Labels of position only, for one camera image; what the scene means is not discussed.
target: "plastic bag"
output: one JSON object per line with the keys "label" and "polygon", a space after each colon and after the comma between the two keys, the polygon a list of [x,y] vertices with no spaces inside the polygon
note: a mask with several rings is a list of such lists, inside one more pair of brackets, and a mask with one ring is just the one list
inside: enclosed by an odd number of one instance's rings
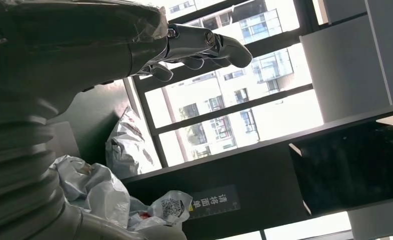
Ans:
{"label": "plastic bag", "polygon": [[110,169],[69,155],[57,158],[51,168],[58,171],[60,185],[71,205],[127,228],[130,195]]}
{"label": "plastic bag", "polygon": [[158,169],[148,152],[140,128],[142,121],[128,106],[105,144],[106,164],[119,179]]}
{"label": "plastic bag", "polygon": [[130,218],[127,229],[139,231],[156,225],[175,226],[186,221],[192,197],[181,191],[169,191],[151,206],[138,199],[130,199]]}

